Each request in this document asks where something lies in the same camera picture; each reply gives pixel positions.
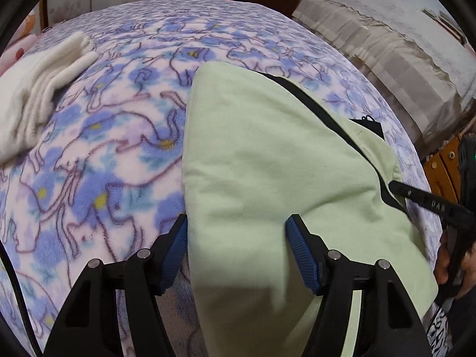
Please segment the right hand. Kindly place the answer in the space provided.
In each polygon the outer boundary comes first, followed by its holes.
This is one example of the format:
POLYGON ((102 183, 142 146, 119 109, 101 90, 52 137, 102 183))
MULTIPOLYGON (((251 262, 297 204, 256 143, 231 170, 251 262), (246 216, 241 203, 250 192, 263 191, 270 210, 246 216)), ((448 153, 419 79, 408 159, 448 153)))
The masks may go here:
MULTIPOLYGON (((448 267, 450 265, 450 253, 447 242, 447 231, 444 231, 440 238, 441 245, 438 249, 436 265, 434 268, 434 275, 437 284, 445 284, 449 278, 448 267)), ((470 250, 466 251, 464 258, 461 261, 460 268, 464 272, 464 277, 461 282, 461 288, 455 296, 456 299, 462 298, 476 284, 475 244, 473 244, 470 250)))

